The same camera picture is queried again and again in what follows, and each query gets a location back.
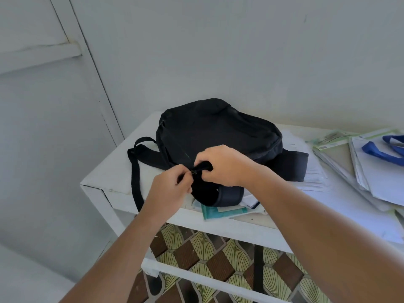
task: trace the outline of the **blue ribbon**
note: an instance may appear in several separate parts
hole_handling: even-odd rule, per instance
[[[396,139],[396,140],[399,141],[399,142],[404,143],[404,135],[400,135],[400,136],[388,135],[388,136],[383,136],[382,138],[383,138],[383,140],[384,140],[387,144],[390,145],[390,147],[391,147],[395,152],[397,152],[398,154],[402,155],[403,157],[402,157],[402,158],[398,158],[398,157],[392,156],[392,155],[390,155],[390,154],[381,152],[381,151],[376,147],[375,143],[372,142],[372,141],[366,143],[366,144],[362,147],[363,152],[365,152],[366,154],[369,154],[369,155],[372,155],[372,156],[381,158],[381,159],[383,159],[383,160],[385,160],[385,161],[387,161],[387,162],[395,163],[396,165],[399,165],[399,166],[404,166],[404,147],[398,147],[398,146],[392,145],[392,144],[390,143],[390,140],[391,140],[392,138],[393,138],[393,139]]]

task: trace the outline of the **person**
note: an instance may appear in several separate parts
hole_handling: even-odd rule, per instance
[[[208,148],[197,155],[195,165],[206,160],[213,170],[204,170],[203,180],[248,189],[332,302],[404,300],[400,251],[235,149]],[[192,191],[192,182],[183,165],[156,176],[140,213],[61,303],[126,303],[149,245]]]

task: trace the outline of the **patterned floor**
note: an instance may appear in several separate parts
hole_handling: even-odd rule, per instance
[[[253,244],[165,224],[150,245],[159,262],[190,270],[246,289],[254,287]],[[266,294],[293,303],[330,303],[295,255],[262,249],[262,281]],[[251,303],[219,290],[160,273],[140,271],[128,303]]]

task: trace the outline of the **person's right hand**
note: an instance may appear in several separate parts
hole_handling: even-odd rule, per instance
[[[203,170],[202,179],[224,186],[245,187],[249,173],[256,165],[247,156],[226,145],[207,148],[198,153],[194,166],[205,160],[212,164],[213,170]]]

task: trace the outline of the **black backpack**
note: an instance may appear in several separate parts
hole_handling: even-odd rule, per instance
[[[144,141],[155,142],[159,152],[139,144]],[[304,180],[308,154],[282,149],[282,134],[275,124],[241,113],[223,100],[211,98],[166,110],[161,115],[155,140],[139,138],[128,150],[132,163],[132,195],[138,210],[144,203],[138,160],[163,170],[180,163],[191,169],[199,152],[217,145],[238,150],[287,181]],[[201,173],[193,176],[192,195],[206,206],[238,205],[243,197],[242,187],[205,182]]]

